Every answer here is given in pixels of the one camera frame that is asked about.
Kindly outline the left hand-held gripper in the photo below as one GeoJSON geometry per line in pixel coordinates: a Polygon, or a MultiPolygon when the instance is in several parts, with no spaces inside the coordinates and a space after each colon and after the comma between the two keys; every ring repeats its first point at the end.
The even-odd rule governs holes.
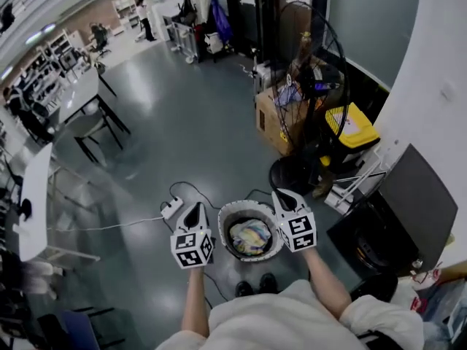
{"type": "Polygon", "coordinates": [[[170,242],[171,253],[180,268],[197,268],[208,264],[213,253],[213,241],[202,202],[194,203],[181,213],[170,242]]]}

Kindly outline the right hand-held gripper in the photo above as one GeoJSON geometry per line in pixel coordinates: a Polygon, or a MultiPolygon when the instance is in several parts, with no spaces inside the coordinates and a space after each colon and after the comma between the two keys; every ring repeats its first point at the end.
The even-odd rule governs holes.
{"type": "Polygon", "coordinates": [[[314,214],[304,198],[296,192],[275,189],[271,193],[277,216],[279,235],[291,252],[300,252],[317,245],[314,214]]]}

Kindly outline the white laundry basket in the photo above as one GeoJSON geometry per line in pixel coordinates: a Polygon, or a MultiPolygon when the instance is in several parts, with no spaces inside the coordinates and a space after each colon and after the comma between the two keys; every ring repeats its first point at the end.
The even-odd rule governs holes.
{"type": "Polygon", "coordinates": [[[267,204],[253,200],[240,200],[227,203],[217,216],[217,225],[223,246],[238,260],[245,263],[259,263],[268,260],[279,253],[284,242],[278,234],[277,218],[273,209],[267,204]],[[265,223],[271,237],[264,250],[259,255],[248,256],[234,248],[234,241],[230,236],[230,229],[249,219],[257,219],[265,223]]]}

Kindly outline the pastel striped clothes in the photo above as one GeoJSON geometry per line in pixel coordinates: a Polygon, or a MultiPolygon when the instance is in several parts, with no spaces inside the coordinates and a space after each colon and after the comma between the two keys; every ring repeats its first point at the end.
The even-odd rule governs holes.
{"type": "Polygon", "coordinates": [[[263,254],[271,240],[271,232],[267,224],[259,219],[236,223],[229,230],[229,235],[233,248],[246,256],[263,254]]]}

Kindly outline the black washing machine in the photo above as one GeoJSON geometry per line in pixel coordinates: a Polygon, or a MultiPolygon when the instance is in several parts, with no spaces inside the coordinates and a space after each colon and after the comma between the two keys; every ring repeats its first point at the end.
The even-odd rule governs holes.
{"type": "Polygon", "coordinates": [[[385,178],[358,199],[328,236],[360,277],[398,277],[436,267],[458,205],[438,174],[409,145],[385,178]]]}

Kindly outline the person's right forearm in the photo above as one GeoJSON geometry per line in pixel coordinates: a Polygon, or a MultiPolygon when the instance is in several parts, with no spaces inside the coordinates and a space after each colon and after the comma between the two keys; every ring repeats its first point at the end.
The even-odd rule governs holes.
{"type": "Polygon", "coordinates": [[[310,283],[322,305],[340,319],[352,299],[343,283],[331,271],[316,248],[305,249],[302,253],[309,269],[310,283]]]}

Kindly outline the person's left forearm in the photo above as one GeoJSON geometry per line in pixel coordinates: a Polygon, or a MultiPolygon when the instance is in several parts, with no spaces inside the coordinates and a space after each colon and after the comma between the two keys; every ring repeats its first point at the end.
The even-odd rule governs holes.
{"type": "Polygon", "coordinates": [[[190,269],[181,329],[207,338],[209,321],[204,293],[204,269],[190,269]]]}

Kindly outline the white power strip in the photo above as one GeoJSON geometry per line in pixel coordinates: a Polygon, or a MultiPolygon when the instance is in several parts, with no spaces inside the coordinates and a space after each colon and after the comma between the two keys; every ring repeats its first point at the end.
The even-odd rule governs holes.
{"type": "Polygon", "coordinates": [[[180,197],[172,198],[170,202],[165,202],[161,207],[161,216],[165,220],[169,220],[175,213],[177,213],[184,205],[183,200],[180,197]]]}

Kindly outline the black floor fan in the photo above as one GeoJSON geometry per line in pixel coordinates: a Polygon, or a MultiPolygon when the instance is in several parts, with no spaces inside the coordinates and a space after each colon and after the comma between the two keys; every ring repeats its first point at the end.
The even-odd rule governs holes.
{"type": "Polygon", "coordinates": [[[300,194],[312,191],[320,175],[320,142],[325,112],[350,103],[347,60],[325,16],[310,4],[292,1],[281,7],[274,27],[271,87],[295,84],[309,103],[304,144],[273,163],[271,186],[300,194]]]}

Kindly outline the white folded metal rack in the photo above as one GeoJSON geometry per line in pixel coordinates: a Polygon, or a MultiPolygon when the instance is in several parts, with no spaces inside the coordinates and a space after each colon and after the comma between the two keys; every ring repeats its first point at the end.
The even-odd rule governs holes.
{"type": "Polygon", "coordinates": [[[330,192],[324,203],[341,215],[347,214],[355,202],[354,192],[360,189],[367,180],[378,176],[384,176],[387,170],[384,168],[385,155],[379,152],[380,147],[374,148],[372,154],[376,161],[361,175],[337,179],[333,182],[330,192]]]}

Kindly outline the brown cardboard box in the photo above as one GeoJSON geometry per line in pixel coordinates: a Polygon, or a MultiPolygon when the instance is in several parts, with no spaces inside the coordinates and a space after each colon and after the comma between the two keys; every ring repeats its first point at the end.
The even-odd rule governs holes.
{"type": "Polygon", "coordinates": [[[296,101],[285,107],[274,103],[273,88],[255,97],[256,128],[281,155],[289,155],[304,144],[304,123],[309,103],[296,101]]]}

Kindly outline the person's right black shoe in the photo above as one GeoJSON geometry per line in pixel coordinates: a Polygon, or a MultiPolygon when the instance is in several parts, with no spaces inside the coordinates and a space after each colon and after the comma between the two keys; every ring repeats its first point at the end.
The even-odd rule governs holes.
{"type": "Polygon", "coordinates": [[[260,278],[259,294],[277,294],[279,292],[277,280],[272,273],[265,273],[260,278]]]}

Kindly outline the person's black shoe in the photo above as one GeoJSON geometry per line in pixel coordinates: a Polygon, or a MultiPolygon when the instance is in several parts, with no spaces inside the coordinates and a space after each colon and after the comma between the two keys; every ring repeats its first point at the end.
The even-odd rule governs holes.
{"type": "Polygon", "coordinates": [[[235,288],[235,297],[236,298],[241,298],[241,297],[247,297],[254,295],[255,292],[251,285],[247,281],[240,281],[235,288]]]}
{"type": "Polygon", "coordinates": [[[277,294],[279,292],[277,280],[272,273],[265,273],[260,278],[259,294],[277,294]]]}

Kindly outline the person's left black shoe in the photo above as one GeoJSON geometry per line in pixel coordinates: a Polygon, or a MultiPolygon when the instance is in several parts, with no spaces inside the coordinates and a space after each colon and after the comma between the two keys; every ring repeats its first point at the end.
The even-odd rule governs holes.
{"type": "Polygon", "coordinates": [[[241,298],[241,297],[247,297],[254,295],[255,292],[251,285],[247,281],[240,281],[235,288],[235,297],[236,298],[241,298]]]}

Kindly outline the black bin yellow lid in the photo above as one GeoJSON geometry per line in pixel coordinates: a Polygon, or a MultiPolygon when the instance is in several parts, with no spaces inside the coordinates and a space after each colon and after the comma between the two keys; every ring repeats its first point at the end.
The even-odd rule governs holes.
{"type": "Polygon", "coordinates": [[[354,103],[329,109],[322,126],[320,163],[335,174],[346,173],[379,141],[372,122],[354,103]]]}

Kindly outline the person's white shirt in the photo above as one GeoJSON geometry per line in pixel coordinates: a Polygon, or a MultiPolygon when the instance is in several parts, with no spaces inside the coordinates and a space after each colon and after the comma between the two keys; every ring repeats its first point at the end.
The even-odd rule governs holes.
{"type": "Polygon", "coordinates": [[[308,281],[281,293],[239,297],[213,308],[209,336],[183,330],[156,350],[367,350],[361,336],[378,332],[402,350],[423,350],[423,323],[410,310],[364,295],[340,318],[320,303],[308,281]]]}

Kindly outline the grey chair black legs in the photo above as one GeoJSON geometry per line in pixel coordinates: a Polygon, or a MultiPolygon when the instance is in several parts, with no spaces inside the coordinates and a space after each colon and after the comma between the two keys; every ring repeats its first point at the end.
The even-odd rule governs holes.
{"type": "Polygon", "coordinates": [[[108,129],[119,148],[123,149],[123,145],[120,143],[120,140],[110,125],[110,116],[104,111],[98,101],[93,101],[88,104],[86,109],[88,110],[83,115],[73,117],[72,121],[67,124],[67,127],[72,132],[74,140],[89,161],[92,163],[99,163],[98,158],[85,143],[87,140],[99,145],[99,142],[94,136],[98,132],[108,129]]]}

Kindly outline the blue chair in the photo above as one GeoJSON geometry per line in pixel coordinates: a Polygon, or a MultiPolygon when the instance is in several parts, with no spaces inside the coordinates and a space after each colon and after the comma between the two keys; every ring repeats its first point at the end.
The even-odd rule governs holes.
{"type": "Polygon", "coordinates": [[[125,343],[125,338],[103,343],[92,318],[113,312],[115,309],[96,310],[93,306],[65,310],[61,319],[55,314],[45,314],[37,319],[50,350],[110,350],[125,343]]]}

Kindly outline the white table black legs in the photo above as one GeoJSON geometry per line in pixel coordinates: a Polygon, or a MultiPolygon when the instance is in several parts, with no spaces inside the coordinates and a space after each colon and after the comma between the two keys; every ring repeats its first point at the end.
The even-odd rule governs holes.
{"type": "Polygon", "coordinates": [[[121,131],[131,133],[111,107],[118,101],[117,93],[95,68],[88,70],[68,86],[60,101],[58,111],[60,127],[68,125],[78,117],[86,117],[85,121],[90,121],[92,117],[105,117],[113,121],[121,131]]]}

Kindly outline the plastic-wrapped grey appliance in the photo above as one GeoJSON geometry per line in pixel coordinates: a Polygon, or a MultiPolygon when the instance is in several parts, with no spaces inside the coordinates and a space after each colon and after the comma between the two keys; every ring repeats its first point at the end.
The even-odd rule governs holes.
{"type": "Polygon", "coordinates": [[[434,325],[435,341],[454,343],[467,329],[467,279],[436,285],[428,296],[424,322],[434,325]]]}

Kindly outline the grey framed board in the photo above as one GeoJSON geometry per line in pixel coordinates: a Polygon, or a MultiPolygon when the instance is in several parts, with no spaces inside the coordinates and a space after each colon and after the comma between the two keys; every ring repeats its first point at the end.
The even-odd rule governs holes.
{"type": "Polygon", "coordinates": [[[329,0],[328,22],[347,62],[390,90],[406,54],[419,0],[329,0]]]}

